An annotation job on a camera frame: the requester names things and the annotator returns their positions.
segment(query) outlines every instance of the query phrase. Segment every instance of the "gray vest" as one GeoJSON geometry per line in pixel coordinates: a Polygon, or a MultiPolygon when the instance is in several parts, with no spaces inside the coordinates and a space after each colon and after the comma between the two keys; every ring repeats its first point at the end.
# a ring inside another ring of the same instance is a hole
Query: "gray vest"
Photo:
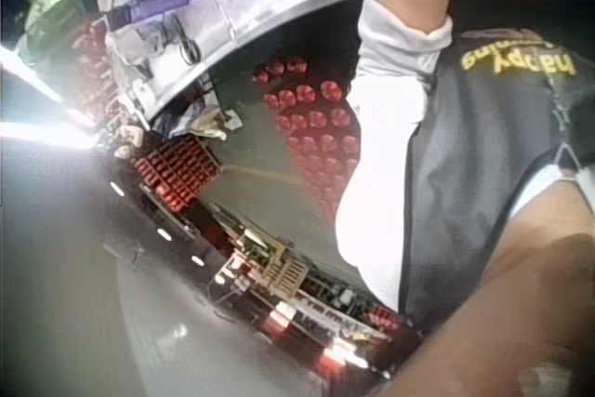
{"type": "Polygon", "coordinates": [[[594,97],[594,66],[559,46],[460,38],[443,52],[407,163],[399,306],[417,328],[470,295],[519,191],[562,143],[593,163],[594,97]]]}

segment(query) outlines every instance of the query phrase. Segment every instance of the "person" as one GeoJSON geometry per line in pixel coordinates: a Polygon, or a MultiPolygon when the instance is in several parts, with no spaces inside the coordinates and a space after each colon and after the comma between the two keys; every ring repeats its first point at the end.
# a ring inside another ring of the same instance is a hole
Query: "person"
{"type": "Polygon", "coordinates": [[[425,334],[527,209],[543,246],[562,237],[561,223],[532,223],[549,216],[534,207],[544,194],[558,191],[544,206],[580,194],[588,218],[573,231],[588,233],[595,209],[594,66],[526,30],[453,37],[449,2],[364,0],[348,95],[361,160],[336,221],[342,257],[425,334]]]}

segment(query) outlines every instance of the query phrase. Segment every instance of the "black apron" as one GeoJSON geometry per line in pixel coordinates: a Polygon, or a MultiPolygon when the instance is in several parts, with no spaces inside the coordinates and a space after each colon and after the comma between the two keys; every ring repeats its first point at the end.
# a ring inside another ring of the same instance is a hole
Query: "black apron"
{"type": "Polygon", "coordinates": [[[595,68],[546,42],[457,39],[411,138],[400,312],[423,332],[479,283],[528,179],[595,153],[595,68]]]}

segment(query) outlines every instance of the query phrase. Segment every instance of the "sleeve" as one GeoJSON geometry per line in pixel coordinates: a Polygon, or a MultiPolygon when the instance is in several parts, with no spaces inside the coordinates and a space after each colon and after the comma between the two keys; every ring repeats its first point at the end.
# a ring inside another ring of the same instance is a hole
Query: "sleeve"
{"type": "Polygon", "coordinates": [[[433,33],[407,28],[380,3],[364,0],[360,61],[348,102],[358,116],[360,163],[337,212],[341,256],[385,305],[397,310],[403,264],[407,146],[423,119],[424,82],[451,43],[452,21],[433,33]]]}

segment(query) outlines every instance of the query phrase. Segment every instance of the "white long sleeve shirt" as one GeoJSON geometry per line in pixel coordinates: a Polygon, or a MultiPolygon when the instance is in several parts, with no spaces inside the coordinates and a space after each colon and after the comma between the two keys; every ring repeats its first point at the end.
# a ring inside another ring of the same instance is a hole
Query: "white long sleeve shirt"
{"type": "MultiPolygon", "coordinates": [[[[452,21],[425,34],[406,27],[379,1],[364,0],[359,22],[360,61],[347,100],[362,131],[361,159],[341,200],[336,232],[341,256],[357,267],[378,299],[397,311],[407,147],[424,118],[425,81],[441,50],[451,44],[452,21]]],[[[539,171],[511,215],[560,176],[555,165],[539,171]]]]}

